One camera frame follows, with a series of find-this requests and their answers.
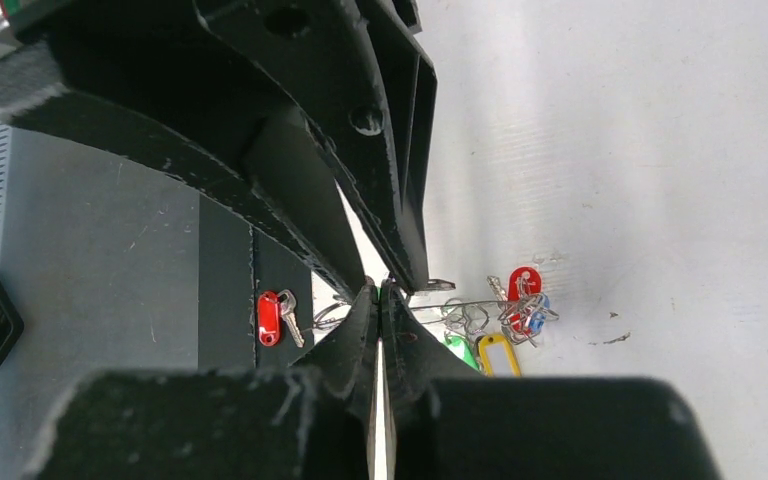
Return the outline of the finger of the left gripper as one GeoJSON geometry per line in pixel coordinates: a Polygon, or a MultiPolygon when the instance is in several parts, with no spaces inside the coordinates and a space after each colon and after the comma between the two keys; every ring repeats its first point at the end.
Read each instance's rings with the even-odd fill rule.
{"type": "Polygon", "coordinates": [[[0,119],[119,155],[244,219],[330,286],[365,277],[301,109],[190,1],[6,2],[0,119]]]}
{"type": "Polygon", "coordinates": [[[422,202],[437,77],[413,1],[199,1],[203,26],[300,108],[398,285],[429,278],[422,202]]]}

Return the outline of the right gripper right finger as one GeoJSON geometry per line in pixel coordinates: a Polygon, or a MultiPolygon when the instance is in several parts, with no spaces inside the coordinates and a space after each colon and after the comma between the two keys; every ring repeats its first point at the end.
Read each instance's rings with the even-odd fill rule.
{"type": "Polygon", "coordinates": [[[717,479],[696,417],[645,377],[485,376],[379,290],[394,479],[717,479]]]}

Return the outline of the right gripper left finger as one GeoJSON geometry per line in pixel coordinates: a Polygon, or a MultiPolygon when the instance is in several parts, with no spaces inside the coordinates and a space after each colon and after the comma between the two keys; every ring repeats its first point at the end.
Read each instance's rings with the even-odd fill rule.
{"type": "Polygon", "coordinates": [[[61,400],[30,479],[367,479],[378,291],[283,368],[109,370],[61,400]]]}

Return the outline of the green tag key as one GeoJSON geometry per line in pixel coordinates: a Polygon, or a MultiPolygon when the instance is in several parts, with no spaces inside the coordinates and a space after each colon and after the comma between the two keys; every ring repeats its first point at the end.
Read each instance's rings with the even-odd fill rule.
{"type": "Polygon", "coordinates": [[[469,341],[457,334],[446,333],[444,335],[443,345],[466,365],[476,371],[481,371],[479,362],[476,360],[469,341]]]}

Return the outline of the red tag key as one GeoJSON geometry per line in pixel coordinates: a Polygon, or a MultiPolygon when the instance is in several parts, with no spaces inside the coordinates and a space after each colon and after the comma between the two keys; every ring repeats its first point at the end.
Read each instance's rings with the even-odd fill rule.
{"type": "Polygon", "coordinates": [[[257,338],[264,347],[276,346],[287,331],[298,348],[305,338],[296,318],[297,300],[290,290],[265,291],[257,299],[257,338]]]}

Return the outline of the metal keyring plate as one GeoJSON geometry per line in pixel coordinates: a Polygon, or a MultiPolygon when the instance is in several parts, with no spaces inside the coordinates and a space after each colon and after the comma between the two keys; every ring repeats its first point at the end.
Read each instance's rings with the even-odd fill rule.
{"type": "MultiPolygon", "coordinates": [[[[466,339],[476,340],[482,335],[502,333],[515,344],[534,342],[538,335],[516,333],[510,326],[510,317],[514,313],[526,314],[530,295],[517,302],[508,301],[508,286],[502,279],[488,275],[485,277],[490,296],[486,299],[467,300],[451,297],[439,303],[415,304],[411,296],[406,298],[408,311],[418,316],[424,326],[435,326],[441,331],[457,334],[466,339]]],[[[556,322],[560,315],[551,308],[553,318],[545,323],[556,322]]]]}

